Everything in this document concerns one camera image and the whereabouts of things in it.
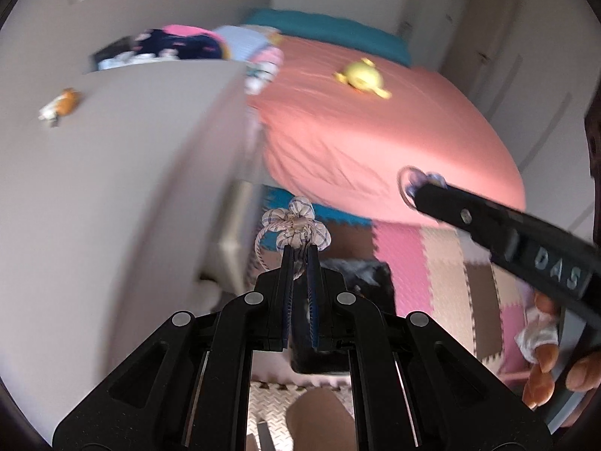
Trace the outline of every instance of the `pink mat tile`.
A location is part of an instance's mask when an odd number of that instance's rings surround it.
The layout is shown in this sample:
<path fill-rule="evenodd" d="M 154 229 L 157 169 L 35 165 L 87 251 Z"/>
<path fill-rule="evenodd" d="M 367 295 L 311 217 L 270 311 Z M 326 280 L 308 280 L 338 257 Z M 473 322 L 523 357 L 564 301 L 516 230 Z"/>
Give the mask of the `pink mat tile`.
<path fill-rule="evenodd" d="M 390 266 L 397 315 L 415 310 L 432 315 L 432 294 L 419 227 L 374 221 L 376 258 Z"/>
<path fill-rule="evenodd" d="M 527 368 L 527 362 L 522 357 L 515 337 L 519 331 L 524 329 L 524 307 L 513 305 L 504 307 L 501 310 L 501 322 L 503 324 L 503 346 L 504 346 L 504 364 L 503 372 L 517 372 Z"/>

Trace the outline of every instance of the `fitted sheet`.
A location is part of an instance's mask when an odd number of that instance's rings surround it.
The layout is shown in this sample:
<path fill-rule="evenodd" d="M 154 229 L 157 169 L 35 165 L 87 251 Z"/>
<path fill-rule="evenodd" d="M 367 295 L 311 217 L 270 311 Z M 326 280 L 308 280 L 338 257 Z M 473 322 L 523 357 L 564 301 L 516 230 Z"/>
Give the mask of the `fitted sheet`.
<path fill-rule="evenodd" d="M 295 195 L 366 218 L 434 225 L 399 195 L 404 166 L 515 209 L 524 185 L 506 147 L 447 79 L 353 49 L 287 36 L 284 66 L 250 102 L 266 128 L 266 166 Z M 390 100 L 362 93 L 332 75 L 361 57 L 384 77 Z"/>

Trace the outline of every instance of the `finger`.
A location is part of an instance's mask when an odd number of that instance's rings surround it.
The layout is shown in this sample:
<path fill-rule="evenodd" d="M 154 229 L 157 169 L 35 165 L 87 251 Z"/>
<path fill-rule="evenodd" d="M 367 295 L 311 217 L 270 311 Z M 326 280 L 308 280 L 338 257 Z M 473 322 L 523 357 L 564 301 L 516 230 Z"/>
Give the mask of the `finger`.
<path fill-rule="evenodd" d="M 531 409 L 549 402 L 555 389 L 551 373 L 543 373 L 539 364 L 535 364 L 530 372 L 530 378 L 524 387 L 522 401 Z"/>
<path fill-rule="evenodd" d="M 543 373 L 549 373 L 560 355 L 560 348 L 557 344 L 543 344 L 534 350 L 534 356 L 539 361 L 540 370 Z"/>
<path fill-rule="evenodd" d="M 580 417 L 582 412 L 585 410 L 585 408 L 587 408 L 587 405 L 593 399 L 594 395 L 595 395 L 594 391 L 592 391 L 592 390 L 589 391 L 584 396 L 584 399 L 582 399 L 580 404 L 578 404 L 578 406 L 574 409 L 572 414 L 570 414 L 570 416 L 564 421 L 564 423 L 561 425 L 561 427 L 563 427 L 563 428 L 572 427 L 574 425 L 574 423 L 576 422 L 576 420 L 578 420 L 578 417 Z"/>
<path fill-rule="evenodd" d="M 601 384 L 601 352 L 578 361 L 567 374 L 566 387 L 571 391 L 588 391 Z"/>
<path fill-rule="evenodd" d="M 540 292 L 534 293 L 534 305 L 540 310 L 540 312 L 545 314 L 557 315 L 559 313 L 559 307 L 557 307 L 557 304 Z"/>

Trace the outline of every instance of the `yellow plush toy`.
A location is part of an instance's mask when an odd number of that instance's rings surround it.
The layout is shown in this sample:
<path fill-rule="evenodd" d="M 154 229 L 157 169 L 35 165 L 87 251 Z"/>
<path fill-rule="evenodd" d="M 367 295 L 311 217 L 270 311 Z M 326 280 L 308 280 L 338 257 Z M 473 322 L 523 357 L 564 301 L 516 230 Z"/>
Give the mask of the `yellow plush toy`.
<path fill-rule="evenodd" d="M 390 98 L 393 95 L 382 89 L 382 75 L 376 69 L 376 65 L 367 58 L 349 64 L 341 73 L 334 73 L 334 77 L 345 85 L 351 85 L 360 91 L 373 91 L 382 98 Z"/>

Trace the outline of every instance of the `pile of clothes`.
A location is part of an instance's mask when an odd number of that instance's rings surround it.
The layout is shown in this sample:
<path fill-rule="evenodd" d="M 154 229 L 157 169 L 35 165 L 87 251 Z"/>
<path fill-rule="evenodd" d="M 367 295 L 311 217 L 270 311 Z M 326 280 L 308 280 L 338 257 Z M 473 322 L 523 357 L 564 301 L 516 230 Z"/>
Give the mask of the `pile of clothes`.
<path fill-rule="evenodd" d="M 263 26 L 222 26 L 214 30 L 167 25 L 139 34 L 131 50 L 98 63 L 99 70 L 180 59 L 230 59 L 247 64 L 246 92 L 258 95 L 277 75 L 284 55 L 279 31 Z"/>

